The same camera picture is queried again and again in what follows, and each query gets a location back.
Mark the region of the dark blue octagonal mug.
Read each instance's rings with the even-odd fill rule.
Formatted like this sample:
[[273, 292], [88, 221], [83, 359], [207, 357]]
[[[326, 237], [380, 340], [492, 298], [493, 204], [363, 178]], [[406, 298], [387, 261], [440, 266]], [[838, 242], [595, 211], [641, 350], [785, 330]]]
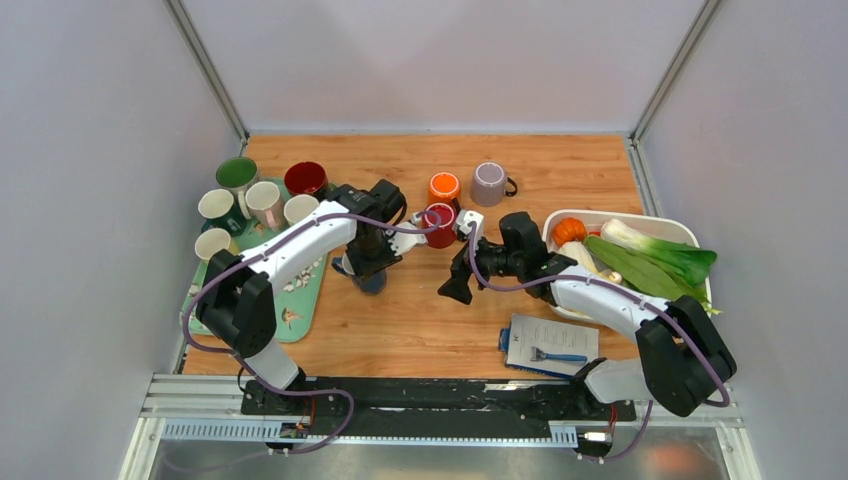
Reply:
[[331, 266], [337, 273], [348, 278], [363, 294], [378, 295], [383, 291], [387, 285], [387, 272], [385, 270], [377, 272], [368, 279], [363, 280], [362, 278], [347, 272], [345, 269], [345, 261], [346, 258], [344, 256], [334, 257], [331, 260]]

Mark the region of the red mug black handle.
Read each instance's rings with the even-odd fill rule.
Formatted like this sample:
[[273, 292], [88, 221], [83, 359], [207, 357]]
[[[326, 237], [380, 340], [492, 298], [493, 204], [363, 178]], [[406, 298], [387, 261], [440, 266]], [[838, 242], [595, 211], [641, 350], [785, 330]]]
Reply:
[[433, 203], [427, 207], [421, 215], [421, 227], [423, 229], [433, 228], [426, 234], [427, 244], [434, 249], [444, 249], [456, 241], [453, 230], [456, 222], [456, 211], [451, 205], [445, 203]]

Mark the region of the light green octagonal mug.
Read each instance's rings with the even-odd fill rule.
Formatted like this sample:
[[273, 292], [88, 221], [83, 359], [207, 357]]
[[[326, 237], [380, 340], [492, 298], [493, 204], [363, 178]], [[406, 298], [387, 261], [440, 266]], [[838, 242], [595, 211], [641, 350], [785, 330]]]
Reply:
[[318, 199], [308, 194], [291, 197], [283, 207], [284, 218], [290, 226], [311, 215], [319, 206]]

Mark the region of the black skull mug red inside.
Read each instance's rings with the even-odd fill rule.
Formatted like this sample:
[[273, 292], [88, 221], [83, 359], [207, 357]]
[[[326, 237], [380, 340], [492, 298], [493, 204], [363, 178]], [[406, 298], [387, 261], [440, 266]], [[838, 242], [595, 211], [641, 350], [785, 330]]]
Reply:
[[292, 197], [309, 195], [323, 201], [330, 191], [327, 172], [316, 162], [304, 161], [294, 164], [285, 172], [283, 181]]

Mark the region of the dark green octagonal mug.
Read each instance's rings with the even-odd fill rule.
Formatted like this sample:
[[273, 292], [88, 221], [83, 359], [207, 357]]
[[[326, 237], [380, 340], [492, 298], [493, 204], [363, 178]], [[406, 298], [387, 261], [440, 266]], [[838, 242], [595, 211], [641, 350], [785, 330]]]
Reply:
[[241, 212], [233, 194], [226, 189], [214, 189], [205, 193], [199, 200], [197, 209], [204, 219], [202, 232], [219, 228], [237, 237], [247, 229], [248, 220]]

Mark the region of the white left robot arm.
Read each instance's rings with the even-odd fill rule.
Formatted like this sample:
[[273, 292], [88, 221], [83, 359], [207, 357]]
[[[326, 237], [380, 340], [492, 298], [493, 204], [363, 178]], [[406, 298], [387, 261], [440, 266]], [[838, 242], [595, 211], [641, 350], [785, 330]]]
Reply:
[[296, 380], [300, 368], [275, 337], [281, 318], [277, 292], [339, 247], [345, 252], [337, 270], [362, 292], [380, 292], [386, 269], [402, 258], [401, 240], [417, 239], [412, 225], [391, 222], [406, 208], [400, 188], [387, 180], [369, 190], [343, 184], [264, 244], [238, 255], [222, 250], [210, 259], [189, 310], [268, 388], [267, 400], [278, 412], [300, 410], [306, 388]]

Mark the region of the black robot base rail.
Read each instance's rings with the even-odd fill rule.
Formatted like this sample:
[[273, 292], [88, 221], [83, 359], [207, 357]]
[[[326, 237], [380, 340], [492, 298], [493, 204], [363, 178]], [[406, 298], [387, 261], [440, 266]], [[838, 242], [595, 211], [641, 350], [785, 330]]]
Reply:
[[612, 415], [635, 417], [632, 406], [601, 404], [567, 380], [308, 377], [294, 388], [299, 396], [282, 396], [249, 380], [241, 411], [314, 420], [315, 434], [346, 421], [347, 436], [508, 440], [548, 438], [552, 421], [606, 426]]

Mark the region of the yellow mug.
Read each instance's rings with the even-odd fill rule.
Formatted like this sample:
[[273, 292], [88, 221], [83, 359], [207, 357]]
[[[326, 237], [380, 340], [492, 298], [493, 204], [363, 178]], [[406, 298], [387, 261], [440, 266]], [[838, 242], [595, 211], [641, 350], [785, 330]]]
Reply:
[[210, 228], [202, 232], [194, 243], [194, 253], [202, 262], [209, 262], [219, 251], [239, 253], [238, 245], [231, 234], [222, 228]]

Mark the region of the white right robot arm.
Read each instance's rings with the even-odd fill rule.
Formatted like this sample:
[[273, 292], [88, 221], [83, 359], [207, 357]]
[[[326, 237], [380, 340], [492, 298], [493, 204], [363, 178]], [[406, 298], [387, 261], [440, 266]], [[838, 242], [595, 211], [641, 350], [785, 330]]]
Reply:
[[570, 392], [578, 415], [595, 418], [610, 403], [623, 400], [655, 401], [679, 417], [702, 405], [729, 405], [725, 384], [737, 373], [737, 363], [694, 296], [653, 296], [643, 287], [629, 289], [602, 278], [549, 251], [526, 212], [504, 216], [499, 228], [503, 241], [492, 243], [483, 235], [480, 213], [459, 212], [453, 229], [465, 245], [438, 293], [470, 304], [471, 278], [479, 289], [495, 290], [491, 277], [513, 277], [518, 281], [514, 290], [551, 306], [576, 309], [635, 344], [636, 359], [601, 358], [578, 371], [579, 384]]

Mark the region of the pink octagonal mug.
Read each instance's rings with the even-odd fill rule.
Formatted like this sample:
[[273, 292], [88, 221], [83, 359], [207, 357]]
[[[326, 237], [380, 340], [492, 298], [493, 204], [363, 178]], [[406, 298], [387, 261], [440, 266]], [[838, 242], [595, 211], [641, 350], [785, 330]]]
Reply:
[[266, 229], [280, 232], [285, 228], [284, 199], [277, 184], [259, 181], [248, 189], [245, 200], [249, 212]]

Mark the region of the cream floral mug green inside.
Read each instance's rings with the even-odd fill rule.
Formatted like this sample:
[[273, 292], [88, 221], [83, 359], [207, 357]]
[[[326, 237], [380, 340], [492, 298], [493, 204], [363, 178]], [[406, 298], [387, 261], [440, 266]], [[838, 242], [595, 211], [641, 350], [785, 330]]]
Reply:
[[240, 156], [224, 161], [216, 170], [217, 184], [228, 190], [236, 201], [236, 206], [246, 219], [252, 215], [246, 203], [248, 190], [261, 180], [259, 168], [254, 160]]

